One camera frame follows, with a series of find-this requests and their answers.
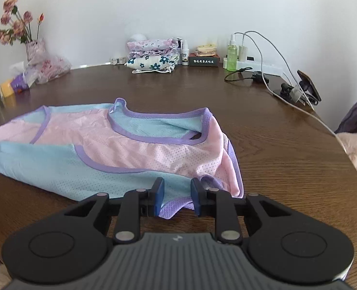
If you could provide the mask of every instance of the pink mesh fabric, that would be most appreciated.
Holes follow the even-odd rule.
[[[51,114],[39,144],[82,145],[95,162],[121,168],[144,168],[189,178],[217,177],[232,195],[240,193],[232,161],[224,147],[226,137],[211,117],[207,139],[197,145],[146,143],[114,132],[107,109]]]
[[[27,123],[21,119],[12,120],[0,126],[0,141],[29,143],[40,128],[40,124]]]

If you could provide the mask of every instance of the power strip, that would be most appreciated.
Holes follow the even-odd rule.
[[[227,66],[227,58],[223,59],[223,68]],[[260,62],[257,61],[237,61],[236,63],[236,69],[244,69],[245,67],[252,67],[253,71],[260,71]],[[264,74],[270,74],[270,75],[276,75],[282,77],[283,75],[283,69],[280,67],[277,67],[275,65],[267,65],[263,64],[263,73]]]

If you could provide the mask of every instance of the black plug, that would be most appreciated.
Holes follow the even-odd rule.
[[[266,84],[268,84],[270,82],[269,79],[266,77],[266,75],[263,74],[263,76],[264,76],[264,80],[266,81]],[[254,72],[252,75],[252,81],[257,84],[262,84],[263,83],[262,73],[260,71]]]

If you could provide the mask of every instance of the screw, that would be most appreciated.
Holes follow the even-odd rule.
[[[226,230],[221,233],[224,240],[234,241],[240,238],[240,233],[235,230]]]
[[[120,241],[130,241],[133,240],[134,237],[134,233],[131,231],[120,231],[115,235],[115,238]]]

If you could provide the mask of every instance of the white logo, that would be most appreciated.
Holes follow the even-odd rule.
[[[174,241],[178,242],[183,239],[181,235],[176,236],[175,238],[172,238]]]

